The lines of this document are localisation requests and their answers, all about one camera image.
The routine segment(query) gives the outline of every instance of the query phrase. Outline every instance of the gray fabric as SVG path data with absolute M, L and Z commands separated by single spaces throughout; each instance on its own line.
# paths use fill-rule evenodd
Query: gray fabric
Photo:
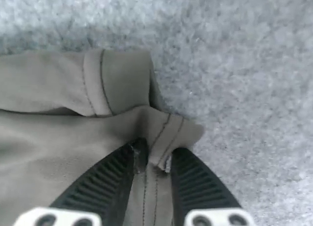
M 134 179 L 125 225 L 171 224 L 165 162 L 173 149 L 191 147 L 203 128 L 150 106 L 161 108 L 152 71 L 144 51 L 0 57 L 1 226 L 49 205 L 89 167 L 139 136 L 148 140 L 149 164 Z

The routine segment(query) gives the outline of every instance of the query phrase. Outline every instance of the floor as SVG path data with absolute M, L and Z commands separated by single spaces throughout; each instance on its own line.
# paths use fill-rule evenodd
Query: floor
M 313 225 L 313 0 L 0 0 L 0 54 L 146 48 L 260 226 Z

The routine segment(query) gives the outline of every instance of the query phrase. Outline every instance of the ridged rubber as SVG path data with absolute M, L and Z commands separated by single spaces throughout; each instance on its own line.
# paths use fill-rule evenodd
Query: ridged rubber
M 172 153 L 171 179 L 175 226 L 193 209 L 241 207 L 220 179 L 191 151 Z
M 121 226 L 134 178 L 134 146 L 136 142 L 126 144 L 96 163 L 51 207 L 93 212 L 102 225 Z

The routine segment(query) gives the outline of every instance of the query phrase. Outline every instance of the stitching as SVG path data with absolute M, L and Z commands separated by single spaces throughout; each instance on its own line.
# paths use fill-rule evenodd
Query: stitching
M 157 134 L 157 136 L 155 137 L 154 141 L 152 142 L 151 145 L 151 149 L 154 147 L 154 145 L 157 142 L 157 139 L 161 136 L 162 132 L 164 131 L 166 125 L 169 123 L 170 121 L 170 117 L 171 114 L 168 113 L 167 114 L 167 119 L 166 121 L 163 123 L 163 127 L 161 128 L 161 130 L 159 131 L 159 133 Z M 145 204 L 146 204 L 146 194 L 147 194 L 147 185 L 148 185 L 148 181 L 147 181 L 147 171 L 145 171 L 145 175 L 144 175 L 144 183 L 145 183 L 145 187 L 144 187 L 144 191 L 143 191 L 143 207 L 142 207 L 142 225 L 145 226 Z M 158 176 L 156 179 L 156 207 L 155 207 L 155 216 L 154 216 L 154 226 L 156 223 L 156 216 L 157 216 L 157 187 L 158 187 Z
M 159 173 L 156 173 L 156 206 L 155 206 L 155 212 L 154 212 L 154 219 L 153 219 L 153 226 L 156 226 L 157 221 L 157 194 L 158 194 L 158 179 L 159 179 Z
M 146 203 L 146 193 L 147 193 L 147 171 L 145 171 L 144 175 L 144 183 L 145 183 L 145 188 L 143 190 L 143 206 L 142 206 L 142 225 L 145 226 L 145 203 Z
M 162 132 L 164 131 L 166 125 L 169 123 L 170 117 L 171 117 L 171 114 L 168 113 L 168 114 L 167 114 L 167 118 L 166 118 L 166 122 L 163 123 L 162 129 L 159 131 L 159 133 L 157 134 L 156 138 L 154 139 L 154 141 L 153 141 L 153 143 L 152 143 L 152 145 L 151 145 L 151 149 L 155 146 L 157 140 L 160 138 L 160 136 L 161 136 Z
M 178 134 L 180 133 L 180 130 L 182 128 L 182 125 L 184 123 L 184 118 L 182 118 L 181 122 L 180 122 L 180 125 L 179 125 L 179 128 L 177 130 L 177 133 L 175 134 L 175 136 L 173 137 L 173 139 L 171 140 L 171 142 L 168 144 L 168 146 L 166 147 L 164 153 L 162 154 L 160 160 L 158 161 L 157 165 L 159 166 L 159 164 L 161 163 L 162 159 L 164 158 L 165 154 L 167 153 L 167 151 L 169 150 L 169 148 L 172 146 L 172 144 L 174 143 L 175 139 L 177 138 Z
M 104 82 L 103 82 L 102 65 L 103 65 L 103 56 L 104 56 L 104 52 L 105 52 L 105 50 L 103 50 L 103 51 L 101 52 L 101 55 L 100 55 L 100 77 L 101 77 L 101 82 L 102 82 L 102 90 L 103 90 L 104 97 L 105 97 L 105 99 L 106 99 L 106 101 L 107 101 L 108 108 L 109 108 L 109 110 L 111 111 L 111 114 L 114 115 L 114 114 L 113 114 L 113 111 L 112 111 L 112 108 L 111 108 L 111 106 L 110 106 L 110 103 L 109 103 L 109 100 L 108 100 L 108 97 L 107 97 L 107 94 L 106 94 L 106 90 L 105 90 L 105 87 L 104 87 Z
M 96 111 L 95 111 L 95 109 L 94 109 L 94 107 L 93 107 L 93 105 L 92 105 L 92 103 L 91 103 L 91 101 L 90 101 L 90 98 L 89 98 L 89 96 L 88 96 L 88 91 L 87 91 L 87 87 L 86 87 L 86 81 L 85 81 L 85 67 L 84 67 L 84 65 L 85 65 L 85 57 L 86 57 L 86 55 L 84 56 L 83 67 L 82 67 L 83 85 L 84 85 L 84 89 L 85 89 L 86 98 L 87 98 L 87 100 L 88 100 L 88 102 L 89 102 L 89 104 L 90 104 L 91 110 L 93 111 L 94 115 L 97 117 Z

